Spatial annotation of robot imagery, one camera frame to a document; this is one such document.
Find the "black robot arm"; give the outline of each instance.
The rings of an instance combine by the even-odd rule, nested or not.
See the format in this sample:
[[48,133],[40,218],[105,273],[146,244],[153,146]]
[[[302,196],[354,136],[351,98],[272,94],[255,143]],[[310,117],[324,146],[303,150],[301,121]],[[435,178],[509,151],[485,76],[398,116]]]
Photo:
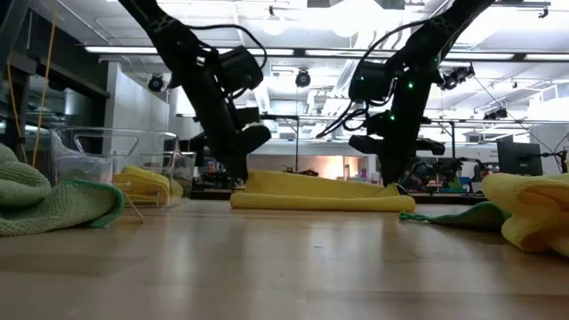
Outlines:
[[[494,2],[455,0],[446,12],[427,20],[385,64],[362,61],[358,65],[350,85],[353,101],[373,104],[373,100],[387,101],[393,95],[391,110],[368,116],[364,123],[367,135],[352,136],[349,142],[361,152],[378,155],[385,185],[399,180],[407,159],[418,149],[444,153],[444,145],[417,139],[421,124],[429,122],[423,112],[430,88],[444,82],[438,69],[459,35]],[[375,92],[366,90],[370,87]]]
[[119,2],[146,31],[172,71],[172,81],[181,85],[196,111],[204,132],[192,139],[190,148],[207,146],[229,172],[246,180],[247,154],[271,137],[262,125],[244,129],[247,121],[232,100],[235,92],[254,89],[262,81],[255,58],[243,46],[219,54],[189,26],[166,14],[156,0]]

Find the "black cable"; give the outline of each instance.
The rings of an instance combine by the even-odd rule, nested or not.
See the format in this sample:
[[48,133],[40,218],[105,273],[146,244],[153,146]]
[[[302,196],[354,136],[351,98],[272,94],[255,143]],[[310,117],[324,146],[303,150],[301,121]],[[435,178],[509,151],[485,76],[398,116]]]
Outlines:
[[[496,98],[494,98],[494,96],[488,91],[488,89],[486,89],[486,87],[480,82],[480,80],[478,80],[478,78],[477,78],[476,76],[473,76],[473,77],[477,80],[478,84],[480,84],[480,86],[482,87],[482,89],[484,89],[484,91],[486,91],[486,93],[488,93],[488,95],[490,96],[490,98],[492,98],[492,100],[494,100],[494,102],[496,102],[496,104],[498,104],[498,106],[500,106],[501,108],[504,108],[504,107],[501,105],[501,103],[500,103]],[[532,132],[530,132],[529,129],[527,129],[522,123],[520,123],[515,117],[513,117],[513,116],[508,112],[508,110],[506,110],[506,113],[508,114],[509,117],[511,117],[514,121],[516,121],[517,124],[519,124],[519,125],[522,127],[522,129],[526,130],[529,135],[531,135],[534,139],[536,139],[538,142],[540,142],[540,144],[542,144],[543,147],[545,147],[549,152],[551,152],[552,154],[555,153],[555,152],[553,152],[553,150],[551,150],[545,143],[543,143],[543,141],[541,141],[538,137],[536,137],[535,134],[533,134]],[[555,162],[556,162],[556,164],[557,164],[557,168],[558,168],[559,171],[561,172],[562,169],[561,169],[561,166],[559,165],[559,162],[558,162],[557,158],[555,159]]]
[[553,153],[554,153],[554,154],[557,153],[557,149],[559,148],[559,146],[561,146],[561,144],[563,143],[563,141],[565,141],[565,139],[567,139],[567,137],[569,137],[569,133],[567,133],[567,134],[561,139],[561,141],[559,141],[559,143],[555,146],[555,149],[553,150]]
[[245,32],[253,42],[255,42],[255,44],[257,44],[262,50],[263,50],[263,62],[260,64],[260,68],[264,68],[265,65],[267,64],[267,49],[265,49],[265,47],[260,43],[259,40],[257,40],[257,38],[251,33],[251,31],[247,30],[247,28],[241,27],[237,24],[218,24],[218,25],[211,25],[211,26],[190,26],[188,25],[188,28],[192,29],[192,30],[213,30],[216,28],[236,28],[239,29],[243,32]]
[[[359,62],[357,63],[357,67],[356,69],[359,67],[359,65],[362,63],[362,61],[364,61],[365,59],[367,59],[367,57],[369,57],[369,55],[372,53],[373,49],[375,49],[379,44],[381,44],[382,42],[384,42],[385,40],[387,40],[390,36],[393,36],[395,33],[401,31],[401,30],[405,30],[407,28],[411,28],[411,27],[416,27],[416,26],[420,26],[423,25],[431,20],[433,20],[434,18],[430,18],[430,19],[426,19],[426,20],[420,20],[420,21],[415,21],[415,22],[411,22],[411,23],[407,23],[403,26],[397,27],[391,31],[389,31],[388,33],[386,33],[384,36],[382,36],[378,41],[376,41],[375,43],[373,43],[368,49],[367,51],[364,53],[364,56],[362,56],[362,58],[359,60]],[[387,101],[382,102],[381,104],[376,104],[376,103],[372,103],[374,106],[385,106],[386,104],[389,103],[389,100],[391,99],[391,96],[389,95],[389,98]],[[356,116],[362,116],[365,115],[365,117],[367,118],[369,116],[369,105],[367,105],[366,103],[366,107],[365,108],[360,108],[358,110],[355,110],[351,115],[349,115],[346,119],[344,119],[344,117],[348,114],[349,110],[352,107],[354,101],[351,101],[348,105],[348,107],[344,110],[344,112],[342,112],[342,114],[340,115],[340,117],[338,117],[338,119],[336,119],[334,122],[332,122],[331,124],[329,124],[328,126],[326,126],[326,128],[324,130],[322,130],[322,132],[320,132],[317,135],[317,138],[323,138],[324,136],[330,134],[331,132],[334,132],[335,130],[337,130],[338,128],[340,128],[341,126],[343,126],[343,128],[347,131],[355,131],[355,130],[359,130],[361,129],[365,123],[362,122],[361,125],[359,125],[357,128],[350,128],[348,126],[346,126],[346,122],[349,121],[349,119],[354,118]]]
[[322,130],[322,132],[320,132],[317,135],[317,139],[323,138],[325,136],[327,136],[328,134],[336,131],[338,128],[340,128],[343,125],[343,118],[344,116],[346,116],[349,112],[349,110],[352,108],[352,104],[354,103],[354,101],[351,101],[348,104],[348,107],[341,113],[340,116],[338,116],[338,118],[336,120],[334,120],[331,124],[328,124],[328,126],[326,126],[326,128],[324,130]]
[[354,119],[357,116],[365,116],[365,120],[369,119],[369,117],[370,117],[369,110],[370,110],[370,105],[366,102],[364,108],[356,109],[356,110],[354,110],[354,112],[352,112],[348,116],[346,116],[346,118],[344,118],[344,120],[341,122],[341,126],[344,128],[344,130],[349,131],[349,132],[354,132],[354,131],[362,129],[365,125],[365,121],[362,121],[362,123],[355,128],[348,127],[347,122],[351,121],[352,119]]

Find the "fluorescent light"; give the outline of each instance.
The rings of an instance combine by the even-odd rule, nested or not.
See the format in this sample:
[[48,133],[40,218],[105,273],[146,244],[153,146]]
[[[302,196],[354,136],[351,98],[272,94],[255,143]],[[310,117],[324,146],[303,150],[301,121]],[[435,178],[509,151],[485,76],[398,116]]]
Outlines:
[[293,66],[271,66],[271,71],[273,72],[290,72],[290,73],[297,73],[299,71],[298,68]]
[[[280,138],[273,138],[269,140],[271,142],[296,142],[296,139],[280,139]],[[299,142],[307,142],[307,143],[346,143],[347,140],[327,140],[327,139],[299,139]]]
[[[312,120],[312,121],[324,121],[324,120],[337,120],[337,116],[299,116],[299,120]],[[350,119],[350,121],[364,121],[363,117],[355,117]]]
[[[338,58],[361,58],[364,56],[365,51],[363,50],[306,50],[307,56],[317,56],[317,57],[338,57]],[[393,55],[393,52],[378,52],[374,51],[370,53],[370,58],[383,58],[387,59]]]
[[158,54],[154,47],[137,46],[86,46],[85,50],[90,53],[100,54]]
[[470,67],[470,62],[443,61],[441,67]]
[[[144,54],[144,55],[157,55],[158,51],[154,47],[143,47],[143,46],[118,46],[118,45],[107,45],[107,46],[93,46],[89,45],[85,47],[85,50],[90,53],[98,54]],[[220,53],[226,53],[232,50],[232,48],[217,48]],[[262,56],[263,50],[261,48],[247,49],[254,56]],[[272,56],[292,56],[294,54],[293,49],[267,49],[267,55]]]
[[450,60],[511,60],[511,53],[450,52],[445,59]]
[[263,21],[263,31],[272,36],[278,36],[285,31],[285,23],[285,17],[283,16],[277,17],[268,15]]
[[[334,58],[361,58],[364,56],[363,50],[306,50],[309,57],[334,57]],[[369,58],[388,59],[394,54],[393,51],[373,51]],[[484,52],[450,52],[446,60],[511,60],[513,53],[484,53]]]
[[569,61],[569,54],[528,54],[525,56],[526,60],[564,60]]
[[[263,55],[263,50],[261,48],[252,48],[247,50],[254,56]],[[267,49],[267,55],[269,56],[292,56],[293,54],[293,49]]]

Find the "security camera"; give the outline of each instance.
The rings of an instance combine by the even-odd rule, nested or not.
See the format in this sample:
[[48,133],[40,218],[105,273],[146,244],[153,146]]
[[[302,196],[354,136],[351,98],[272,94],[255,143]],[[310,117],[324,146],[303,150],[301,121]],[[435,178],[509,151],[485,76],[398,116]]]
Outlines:
[[308,70],[300,70],[296,76],[296,86],[299,88],[306,88],[310,85],[310,75]]
[[148,82],[148,89],[152,92],[161,92],[164,89],[164,79],[161,74],[154,74]]

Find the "yellow cable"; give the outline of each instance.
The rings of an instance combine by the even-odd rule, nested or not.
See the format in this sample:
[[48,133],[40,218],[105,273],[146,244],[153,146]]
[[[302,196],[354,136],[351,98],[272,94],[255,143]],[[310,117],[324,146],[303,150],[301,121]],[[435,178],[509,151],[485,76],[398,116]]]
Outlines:
[[53,38],[55,37],[55,25],[57,19],[57,0],[53,0],[53,17],[52,17],[52,35],[50,36],[50,47],[47,52],[47,64],[45,66],[45,84],[44,84],[44,93],[42,94],[42,103],[39,109],[39,118],[37,120],[37,132],[36,132],[36,145],[34,146],[34,157],[32,158],[32,166],[36,168],[36,158],[37,158],[37,150],[39,149],[39,136],[40,131],[42,130],[42,116],[44,115],[44,104],[45,104],[45,95],[47,94],[47,86],[50,82],[50,66],[52,65],[52,51],[53,51]]
[[[8,56],[8,85],[10,86],[10,97],[12,97],[12,112],[14,113],[14,121],[16,122],[16,130],[18,131],[18,138],[22,138],[23,135],[21,134],[21,128],[20,128],[20,117],[18,116],[18,112],[16,111],[16,97],[14,96],[14,86],[13,86],[13,82],[12,82],[12,67],[10,65],[10,62],[12,61],[12,55],[10,54]],[[22,111],[25,112],[26,111],[26,106],[22,106]],[[21,152],[22,154],[24,154],[24,161],[26,162],[26,164],[28,163],[28,156],[26,155],[26,146],[25,145],[21,145],[20,146]]]

